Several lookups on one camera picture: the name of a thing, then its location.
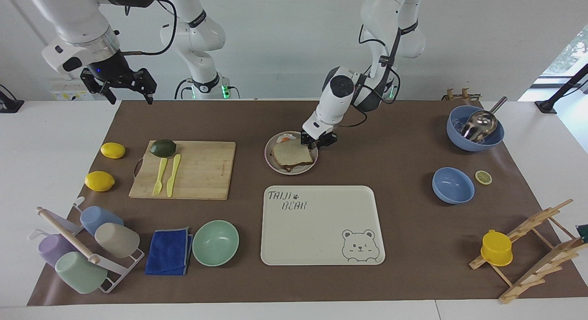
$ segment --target white table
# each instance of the white table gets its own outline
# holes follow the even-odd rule
[[[35,228],[53,232],[34,209],[41,205],[59,215],[69,213],[117,108],[107,102],[27,102],[18,114],[0,115],[0,318],[575,320],[588,314],[588,298],[517,299],[508,305],[492,299],[23,307],[44,266],[36,253],[38,241],[26,236]],[[508,102],[498,119],[507,131],[504,142],[540,205],[573,198],[557,220],[571,232],[576,224],[588,224],[588,154],[558,117],[542,115],[532,103]],[[580,253],[574,262],[588,281],[588,254]]]

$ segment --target bread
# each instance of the bread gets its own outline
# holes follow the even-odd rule
[[[277,164],[286,171],[300,165],[311,165],[314,163],[311,152],[307,146],[300,144],[300,139],[283,141],[275,144],[271,151]]]

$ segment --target purple cup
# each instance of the purple cup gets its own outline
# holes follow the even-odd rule
[[[61,234],[53,234],[40,241],[37,251],[45,262],[54,268],[59,258],[77,249]]]

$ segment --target metal scoop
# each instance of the metal scoop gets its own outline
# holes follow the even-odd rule
[[[506,96],[503,96],[496,105],[490,109],[490,111],[480,110],[472,113],[468,122],[462,129],[462,136],[471,142],[480,142],[484,140],[488,135],[492,134],[496,127],[498,127],[498,119],[494,116],[494,113],[500,109],[500,107],[508,100]]]

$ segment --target bear illustration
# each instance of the bear illustration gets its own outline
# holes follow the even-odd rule
[[[376,262],[380,249],[376,246],[375,238],[373,230],[365,230],[363,233],[344,230],[343,256],[347,262]]]

